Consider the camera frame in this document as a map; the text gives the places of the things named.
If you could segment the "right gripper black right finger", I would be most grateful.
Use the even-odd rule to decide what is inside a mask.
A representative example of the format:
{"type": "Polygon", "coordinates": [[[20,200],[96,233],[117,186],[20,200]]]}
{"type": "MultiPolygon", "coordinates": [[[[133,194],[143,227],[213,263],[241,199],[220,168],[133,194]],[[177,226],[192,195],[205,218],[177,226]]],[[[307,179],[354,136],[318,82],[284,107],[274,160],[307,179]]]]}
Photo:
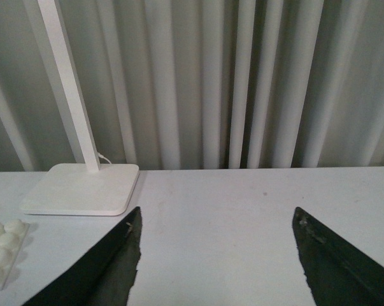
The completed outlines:
{"type": "Polygon", "coordinates": [[[384,305],[383,266],[301,207],[292,229],[316,305],[384,305]]]}

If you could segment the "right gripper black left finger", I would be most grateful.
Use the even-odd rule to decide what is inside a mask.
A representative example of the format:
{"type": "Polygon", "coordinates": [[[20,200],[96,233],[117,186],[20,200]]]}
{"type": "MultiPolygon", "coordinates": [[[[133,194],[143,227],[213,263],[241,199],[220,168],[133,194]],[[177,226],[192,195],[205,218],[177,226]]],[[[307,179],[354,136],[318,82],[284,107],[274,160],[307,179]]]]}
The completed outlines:
{"type": "Polygon", "coordinates": [[[72,267],[25,305],[127,305],[141,258],[141,208],[135,207],[72,267]]]}

